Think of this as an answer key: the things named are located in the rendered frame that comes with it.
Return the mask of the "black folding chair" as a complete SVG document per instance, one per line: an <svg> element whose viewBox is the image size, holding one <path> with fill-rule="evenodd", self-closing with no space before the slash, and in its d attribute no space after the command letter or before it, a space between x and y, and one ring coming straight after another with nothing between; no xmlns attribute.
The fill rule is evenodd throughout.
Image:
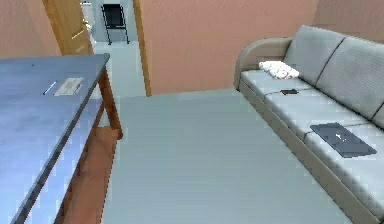
<svg viewBox="0 0 384 224"><path fill-rule="evenodd" d="M109 45L112 44L110 33L109 33L111 29L124 30L125 36L126 36L126 43L129 44L130 40L128 37L123 7L120 4L102 4L101 11L102 11L104 25L106 29L108 44Z"/></svg>

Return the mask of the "grey sofa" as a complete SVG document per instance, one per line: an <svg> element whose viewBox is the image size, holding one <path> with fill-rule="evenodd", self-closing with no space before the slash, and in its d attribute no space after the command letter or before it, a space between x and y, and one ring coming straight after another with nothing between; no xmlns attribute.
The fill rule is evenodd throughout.
<svg viewBox="0 0 384 224"><path fill-rule="evenodd" d="M259 68L264 61L282 61L299 77L273 78ZM292 37L246 45L234 86L352 224L384 224L384 44L303 25ZM310 128L335 122L377 153L343 158Z"/></svg>

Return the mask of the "white pen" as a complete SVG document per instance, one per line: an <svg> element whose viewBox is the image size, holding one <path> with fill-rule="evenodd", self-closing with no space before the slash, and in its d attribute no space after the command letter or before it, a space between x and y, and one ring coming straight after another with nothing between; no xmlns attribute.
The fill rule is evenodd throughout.
<svg viewBox="0 0 384 224"><path fill-rule="evenodd" d="M46 95L57 83L58 81L54 81L44 92L43 95Z"/></svg>

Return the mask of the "brown wooden room door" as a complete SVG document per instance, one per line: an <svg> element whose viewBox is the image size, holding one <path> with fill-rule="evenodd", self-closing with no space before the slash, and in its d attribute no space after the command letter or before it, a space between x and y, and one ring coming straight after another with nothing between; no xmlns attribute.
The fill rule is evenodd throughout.
<svg viewBox="0 0 384 224"><path fill-rule="evenodd" d="M92 54L79 0L42 0L62 55Z"/></svg>

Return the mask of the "dark grey closed laptop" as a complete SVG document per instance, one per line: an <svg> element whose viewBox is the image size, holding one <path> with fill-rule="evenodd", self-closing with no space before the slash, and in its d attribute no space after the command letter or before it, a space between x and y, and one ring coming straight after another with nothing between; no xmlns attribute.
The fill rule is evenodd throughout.
<svg viewBox="0 0 384 224"><path fill-rule="evenodd" d="M311 125L310 128L343 158L376 154L377 151L339 123Z"/></svg>

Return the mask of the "blue top wooden table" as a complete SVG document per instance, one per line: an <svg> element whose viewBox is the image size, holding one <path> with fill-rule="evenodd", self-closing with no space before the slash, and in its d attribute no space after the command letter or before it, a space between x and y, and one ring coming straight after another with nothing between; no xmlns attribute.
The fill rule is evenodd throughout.
<svg viewBox="0 0 384 224"><path fill-rule="evenodd" d="M0 224L53 224L101 115L121 129L109 58L0 59ZM80 77L77 94L54 95L67 78Z"/></svg>

